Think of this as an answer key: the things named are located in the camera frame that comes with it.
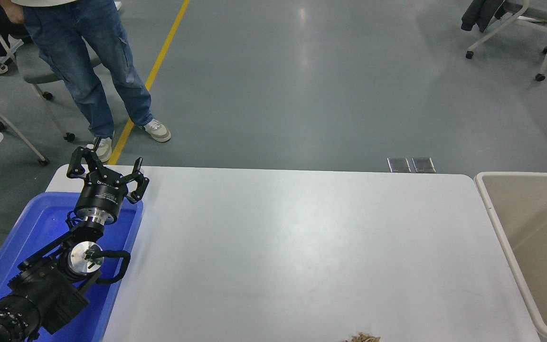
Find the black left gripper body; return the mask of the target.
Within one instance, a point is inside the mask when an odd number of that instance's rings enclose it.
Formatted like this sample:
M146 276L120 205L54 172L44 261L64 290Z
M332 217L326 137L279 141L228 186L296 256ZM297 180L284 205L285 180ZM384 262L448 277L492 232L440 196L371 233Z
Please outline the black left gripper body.
M76 216L85 217L91 209L102 210L109 217L119 216L123 199L128 193L126 184L120 182L122 177L115 171L89 172L75 205Z

